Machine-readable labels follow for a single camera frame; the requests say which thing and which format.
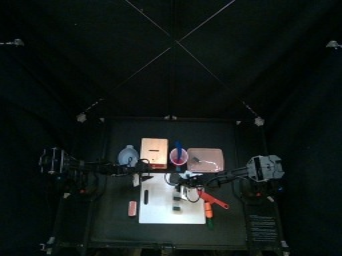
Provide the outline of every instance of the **wire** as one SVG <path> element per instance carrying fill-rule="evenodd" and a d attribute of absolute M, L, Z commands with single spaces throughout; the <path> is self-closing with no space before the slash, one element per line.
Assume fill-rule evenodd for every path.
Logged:
<path fill-rule="evenodd" d="M 165 172 L 165 174 L 164 174 L 164 181 L 165 181 L 165 183 L 169 185 L 169 186 L 176 186 L 177 184 L 175 184 L 175 183 L 171 183 L 169 182 L 169 179 L 168 179 L 168 181 L 167 181 L 167 179 L 165 179 L 165 175 L 167 175 L 168 173 Z"/>
<path fill-rule="evenodd" d="M 197 190 L 197 199 L 195 200 L 195 201 L 192 201 L 189 198 L 188 198 L 188 196 L 187 196 L 187 193 L 185 193 L 185 197 L 187 197 L 187 200 L 188 200 L 188 202 L 189 203 L 196 203 L 197 201 L 199 201 L 199 199 L 200 199 L 200 194 L 201 194 L 201 187 L 196 187 L 196 190 Z"/>

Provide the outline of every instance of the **plastic cup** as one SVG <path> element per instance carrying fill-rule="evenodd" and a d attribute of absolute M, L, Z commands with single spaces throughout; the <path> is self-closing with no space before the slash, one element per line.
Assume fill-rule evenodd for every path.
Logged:
<path fill-rule="evenodd" d="M 180 166 L 187 162 L 188 154 L 187 151 L 181 148 L 181 156 L 180 159 L 177 159 L 177 149 L 173 148 L 169 152 L 169 161 L 173 165 Z"/>

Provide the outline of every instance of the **box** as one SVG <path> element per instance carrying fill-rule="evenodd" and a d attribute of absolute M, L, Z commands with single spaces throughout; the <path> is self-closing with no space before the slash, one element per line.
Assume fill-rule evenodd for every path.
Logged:
<path fill-rule="evenodd" d="M 167 169 L 167 139 L 141 139 L 140 159 L 148 159 L 152 169 Z"/>

